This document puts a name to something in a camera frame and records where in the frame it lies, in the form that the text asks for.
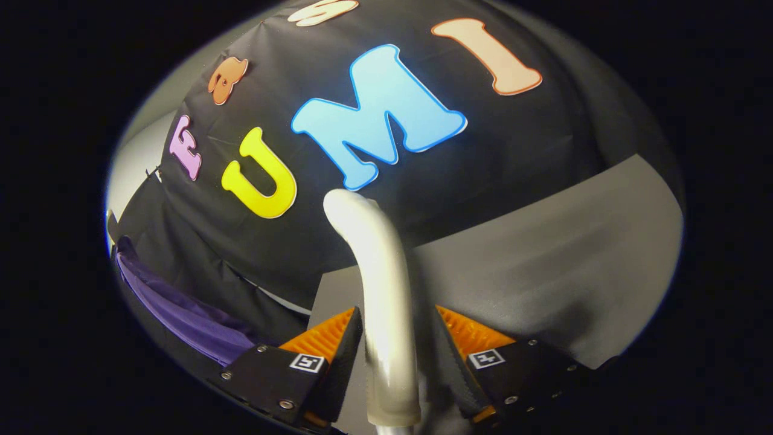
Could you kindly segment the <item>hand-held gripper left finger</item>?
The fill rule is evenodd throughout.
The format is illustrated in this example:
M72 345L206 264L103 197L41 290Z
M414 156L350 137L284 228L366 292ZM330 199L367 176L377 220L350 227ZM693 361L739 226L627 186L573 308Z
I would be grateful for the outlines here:
M258 344L210 375L209 385L243 407L295 431L332 431L362 336L350 308L271 346Z

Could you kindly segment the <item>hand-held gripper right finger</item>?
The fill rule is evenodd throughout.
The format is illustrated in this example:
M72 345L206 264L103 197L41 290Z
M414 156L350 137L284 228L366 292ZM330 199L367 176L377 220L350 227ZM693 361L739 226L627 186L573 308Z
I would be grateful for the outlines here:
M522 423L587 392L605 370L536 336L503 333L440 305L434 335L439 370L472 424Z

